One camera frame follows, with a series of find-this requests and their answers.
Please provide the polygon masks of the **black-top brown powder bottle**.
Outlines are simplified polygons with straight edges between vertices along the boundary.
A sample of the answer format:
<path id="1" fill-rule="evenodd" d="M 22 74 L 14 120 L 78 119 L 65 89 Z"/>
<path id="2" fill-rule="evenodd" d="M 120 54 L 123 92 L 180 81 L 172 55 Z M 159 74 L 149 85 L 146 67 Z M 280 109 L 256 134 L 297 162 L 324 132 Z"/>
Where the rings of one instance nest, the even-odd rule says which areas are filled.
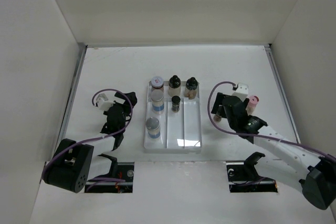
<path id="1" fill-rule="evenodd" d="M 186 81 L 184 96 L 194 99 L 197 95 L 198 82 L 195 77 L 191 77 Z"/>

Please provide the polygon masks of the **black-cap red-label spice bottle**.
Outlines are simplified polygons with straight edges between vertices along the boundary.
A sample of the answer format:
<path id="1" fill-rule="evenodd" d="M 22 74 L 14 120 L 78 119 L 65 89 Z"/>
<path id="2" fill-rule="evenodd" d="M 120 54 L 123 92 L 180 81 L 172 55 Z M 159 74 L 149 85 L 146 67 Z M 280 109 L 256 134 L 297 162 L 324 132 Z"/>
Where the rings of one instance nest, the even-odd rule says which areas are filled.
<path id="1" fill-rule="evenodd" d="M 218 110 L 216 111 L 216 113 L 213 116 L 213 120 L 218 123 L 222 120 L 222 108 L 219 107 Z"/>

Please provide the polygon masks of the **blue-label white bead jar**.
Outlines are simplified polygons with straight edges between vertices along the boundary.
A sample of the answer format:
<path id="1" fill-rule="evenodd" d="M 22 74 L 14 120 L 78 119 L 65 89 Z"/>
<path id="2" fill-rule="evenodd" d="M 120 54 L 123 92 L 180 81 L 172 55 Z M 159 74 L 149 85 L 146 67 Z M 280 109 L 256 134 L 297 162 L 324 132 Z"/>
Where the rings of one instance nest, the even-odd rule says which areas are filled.
<path id="1" fill-rule="evenodd" d="M 150 117 L 146 120 L 146 129 L 150 138 L 156 139 L 161 136 L 160 121 L 158 118 Z"/>

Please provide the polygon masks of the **blue-label silver-lid jar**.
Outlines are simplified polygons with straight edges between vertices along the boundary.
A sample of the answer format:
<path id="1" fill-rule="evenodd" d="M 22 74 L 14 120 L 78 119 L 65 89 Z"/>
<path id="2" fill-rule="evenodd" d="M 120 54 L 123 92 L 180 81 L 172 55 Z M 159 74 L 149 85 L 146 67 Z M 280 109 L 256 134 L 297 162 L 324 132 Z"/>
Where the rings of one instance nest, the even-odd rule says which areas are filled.
<path id="1" fill-rule="evenodd" d="M 152 109 L 157 114 L 164 112 L 164 93 L 162 90 L 153 90 L 150 95 L 152 102 Z"/>

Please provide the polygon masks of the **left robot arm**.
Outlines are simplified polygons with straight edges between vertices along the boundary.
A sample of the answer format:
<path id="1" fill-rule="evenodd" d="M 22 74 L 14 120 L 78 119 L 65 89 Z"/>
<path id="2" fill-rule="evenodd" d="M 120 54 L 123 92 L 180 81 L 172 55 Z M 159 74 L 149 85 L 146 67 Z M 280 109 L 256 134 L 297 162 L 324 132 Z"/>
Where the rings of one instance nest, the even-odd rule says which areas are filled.
<path id="1" fill-rule="evenodd" d="M 118 160 L 108 155 L 115 151 L 124 139 L 137 103 L 135 92 L 115 90 L 117 101 L 105 96 L 105 90 L 97 92 L 91 103 L 106 116 L 98 136 L 82 141 L 65 138 L 60 141 L 52 159 L 45 166 L 41 178 L 49 185 L 78 193 L 89 191 L 101 183 L 114 183 L 120 188 L 131 179 L 119 170 Z"/>

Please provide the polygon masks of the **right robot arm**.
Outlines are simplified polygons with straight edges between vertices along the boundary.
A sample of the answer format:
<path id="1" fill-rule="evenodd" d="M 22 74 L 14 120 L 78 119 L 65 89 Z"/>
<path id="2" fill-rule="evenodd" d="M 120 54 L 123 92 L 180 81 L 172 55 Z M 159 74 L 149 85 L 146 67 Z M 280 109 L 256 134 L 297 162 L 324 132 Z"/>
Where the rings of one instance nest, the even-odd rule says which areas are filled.
<path id="1" fill-rule="evenodd" d="M 226 118 L 231 134 L 267 150 L 271 160 L 255 152 L 244 161 L 244 175 L 251 180 L 267 177 L 301 192 L 318 209 L 326 210 L 335 201 L 335 158 L 302 144 L 290 142 L 264 120 L 249 115 L 248 99 L 218 93 L 208 115 Z"/>

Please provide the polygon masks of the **pink-lid jar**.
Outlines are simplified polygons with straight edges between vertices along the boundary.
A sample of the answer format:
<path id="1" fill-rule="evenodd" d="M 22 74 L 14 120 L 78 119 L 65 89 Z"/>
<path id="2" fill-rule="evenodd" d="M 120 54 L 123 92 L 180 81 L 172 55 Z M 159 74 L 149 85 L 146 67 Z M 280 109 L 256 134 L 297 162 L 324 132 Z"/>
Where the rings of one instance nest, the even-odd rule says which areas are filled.
<path id="1" fill-rule="evenodd" d="M 249 97 L 249 102 L 246 106 L 246 111 L 248 115 L 253 114 L 258 103 L 259 103 L 259 97 L 257 97 L 256 95 L 251 95 Z"/>

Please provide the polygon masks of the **red-label white-lid jar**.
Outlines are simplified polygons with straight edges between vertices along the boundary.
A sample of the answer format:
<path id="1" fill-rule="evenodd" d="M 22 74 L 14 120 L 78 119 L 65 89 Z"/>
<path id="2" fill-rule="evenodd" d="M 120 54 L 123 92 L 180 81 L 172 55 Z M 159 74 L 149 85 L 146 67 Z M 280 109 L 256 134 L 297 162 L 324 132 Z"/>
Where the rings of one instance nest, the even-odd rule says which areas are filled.
<path id="1" fill-rule="evenodd" d="M 160 76 L 154 76 L 151 79 L 151 87 L 152 87 L 152 91 L 154 90 L 161 90 L 162 92 L 164 92 L 164 80 L 162 77 Z"/>

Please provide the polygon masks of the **black-top white powder bottle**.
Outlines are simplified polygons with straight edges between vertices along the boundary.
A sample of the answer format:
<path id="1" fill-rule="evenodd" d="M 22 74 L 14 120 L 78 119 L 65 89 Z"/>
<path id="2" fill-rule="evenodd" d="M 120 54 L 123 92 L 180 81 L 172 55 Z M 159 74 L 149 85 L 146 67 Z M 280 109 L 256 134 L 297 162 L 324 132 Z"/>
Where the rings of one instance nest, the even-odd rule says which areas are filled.
<path id="1" fill-rule="evenodd" d="M 180 94 L 181 94 L 181 80 L 177 75 L 173 75 L 169 79 L 168 93 L 171 97 L 180 96 Z"/>

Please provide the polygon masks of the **white plastic organizer tray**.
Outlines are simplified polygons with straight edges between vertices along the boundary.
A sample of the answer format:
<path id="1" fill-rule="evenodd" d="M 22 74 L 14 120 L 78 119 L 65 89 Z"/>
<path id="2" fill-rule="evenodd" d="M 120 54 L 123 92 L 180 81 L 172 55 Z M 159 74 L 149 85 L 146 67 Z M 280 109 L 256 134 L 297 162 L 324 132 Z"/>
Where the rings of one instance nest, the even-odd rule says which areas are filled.
<path id="1" fill-rule="evenodd" d="M 164 82 L 164 111 L 157 114 L 152 108 L 148 84 L 146 98 L 146 118 L 155 117 L 160 121 L 160 137 L 151 138 L 145 130 L 144 149 L 149 153 L 187 154 L 200 153 L 202 149 L 200 95 L 194 99 L 184 96 L 186 82 L 181 82 L 181 101 L 178 112 L 173 112 L 169 84 Z"/>

